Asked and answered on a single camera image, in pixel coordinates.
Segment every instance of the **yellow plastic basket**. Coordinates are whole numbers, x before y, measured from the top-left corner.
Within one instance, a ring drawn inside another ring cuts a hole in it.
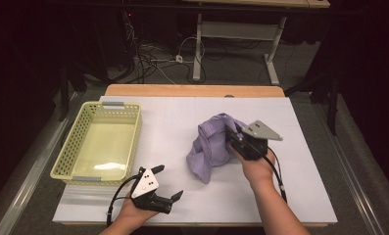
[[[130,177],[142,124],[140,110],[138,104],[84,103],[51,177],[66,184],[120,185]]]

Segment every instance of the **cloth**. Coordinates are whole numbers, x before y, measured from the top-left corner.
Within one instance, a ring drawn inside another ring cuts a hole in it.
[[[198,137],[194,140],[191,151],[186,157],[188,167],[203,183],[210,182],[212,167],[224,165],[235,155],[230,142],[225,141],[224,125],[236,131],[234,123],[245,123],[227,114],[219,114],[198,125]]]

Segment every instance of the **electrical wire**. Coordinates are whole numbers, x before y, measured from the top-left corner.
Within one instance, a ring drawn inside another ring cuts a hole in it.
[[[111,224],[112,224],[112,212],[114,210],[114,203],[115,201],[118,199],[118,194],[119,192],[121,191],[121,189],[123,188],[124,185],[126,185],[128,182],[130,182],[131,180],[133,179],[136,179],[138,177],[137,174],[135,175],[132,175],[130,176],[127,180],[125,180],[121,186],[118,188],[118,190],[116,191],[114,197],[112,198],[112,201],[111,203],[109,204],[109,209],[108,209],[108,213],[107,213],[107,217],[106,217],[106,226],[109,227]]]

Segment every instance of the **desk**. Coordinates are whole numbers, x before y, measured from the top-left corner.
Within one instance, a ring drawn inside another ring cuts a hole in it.
[[[247,90],[255,98],[249,98],[245,93]],[[236,98],[221,98],[227,94]],[[280,133],[283,141],[269,144],[281,162],[289,206],[307,225],[320,226],[337,221],[289,98],[281,97],[280,88],[111,85],[106,95],[116,96],[104,96],[101,101],[138,102],[142,107],[142,130],[132,174],[140,166],[165,165],[165,170],[157,174],[161,185],[158,195],[169,197],[184,190],[170,214],[159,214],[150,219],[148,225],[261,224],[240,162],[232,159],[223,166],[213,168],[209,184],[197,179],[186,165],[185,157],[198,135],[197,125],[219,113],[233,115],[246,123],[260,119]],[[116,187],[68,185],[53,221],[105,222],[107,206],[115,191]],[[120,204],[115,204],[114,217]]]
[[[241,4],[252,6],[272,6],[283,8],[329,8],[327,0],[184,0],[188,2]],[[194,60],[193,80],[200,80],[201,76],[201,38],[223,37],[272,41],[270,52],[264,54],[265,65],[272,85],[279,85],[279,79],[273,65],[273,58],[279,44],[280,36],[286,23],[286,17],[282,17],[278,24],[261,25],[251,23],[219,23],[205,22],[202,14],[198,14],[197,42]]]

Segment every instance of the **black cable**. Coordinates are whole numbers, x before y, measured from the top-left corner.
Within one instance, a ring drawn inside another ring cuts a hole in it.
[[[260,151],[255,148],[255,146],[249,144],[248,146],[252,147],[255,151],[257,151],[258,153],[260,153]],[[276,170],[276,167],[273,165],[273,163],[271,162],[270,159],[267,158],[267,156],[263,155],[262,158],[267,161],[267,163],[269,164],[269,166],[272,168],[273,170],[273,173],[277,179],[277,184],[279,186],[279,190],[280,190],[280,195],[282,196],[283,200],[285,201],[285,203],[288,203],[288,200],[286,198],[286,192],[285,192],[285,187],[283,186],[283,182],[282,182],[282,175],[280,173],[280,163],[279,163],[279,159],[277,158],[276,156],[276,153],[273,151],[273,149],[271,149],[269,146],[267,146],[268,149],[270,149],[273,154],[274,154],[274,157],[277,161],[277,167],[279,168],[279,172]]]
[[[127,180],[125,180],[121,184],[121,186],[116,191],[115,196],[112,198],[111,204],[109,205],[108,215],[107,215],[107,218],[106,218],[106,227],[109,227],[112,224],[112,211],[114,210],[114,202],[117,199],[117,196],[118,196],[119,192],[121,191],[121,189],[123,188],[124,185],[126,185],[131,180],[136,179],[137,177],[138,177],[137,174],[130,176]]]
[[[273,172],[275,173],[276,178],[277,178],[277,183],[279,185],[280,194],[282,195],[283,200],[285,200],[285,202],[288,203],[288,200],[286,198],[285,187],[284,187],[283,181],[282,181],[282,173],[280,171],[279,159],[277,158],[277,155],[276,155],[276,153],[274,152],[273,149],[271,149],[269,146],[267,146],[267,148],[270,149],[273,152],[274,158],[276,159],[276,162],[277,162],[277,168],[279,169],[279,173],[275,169],[273,163],[266,156],[264,157],[264,159],[269,162],[270,167],[273,169]]]

